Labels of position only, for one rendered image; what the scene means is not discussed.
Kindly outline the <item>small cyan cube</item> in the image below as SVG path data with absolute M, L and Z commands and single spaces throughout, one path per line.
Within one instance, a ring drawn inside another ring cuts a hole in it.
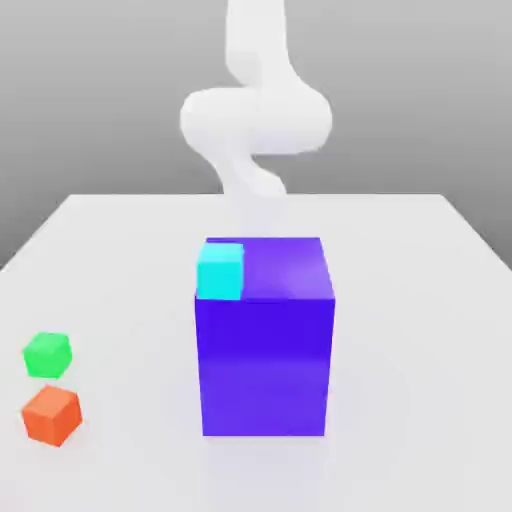
M 240 300 L 244 286 L 244 247 L 205 242 L 197 262 L 197 297 Z

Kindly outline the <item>small green cube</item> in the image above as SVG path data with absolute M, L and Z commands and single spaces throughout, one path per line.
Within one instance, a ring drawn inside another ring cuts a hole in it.
M 39 332 L 23 348 L 28 375 L 58 379 L 72 361 L 69 337 L 62 333 Z

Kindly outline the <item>small orange cube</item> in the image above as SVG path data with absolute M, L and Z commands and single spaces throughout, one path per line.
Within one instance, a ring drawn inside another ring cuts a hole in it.
M 22 409 L 29 438 L 60 447 L 81 425 L 78 394 L 45 385 Z

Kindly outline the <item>large purple box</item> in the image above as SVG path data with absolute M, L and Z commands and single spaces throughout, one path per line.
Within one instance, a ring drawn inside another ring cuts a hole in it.
M 317 237 L 209 237 L 244 249 L 237 300 L 196 298 L 202 430 L 325 433 L 335 293 Z

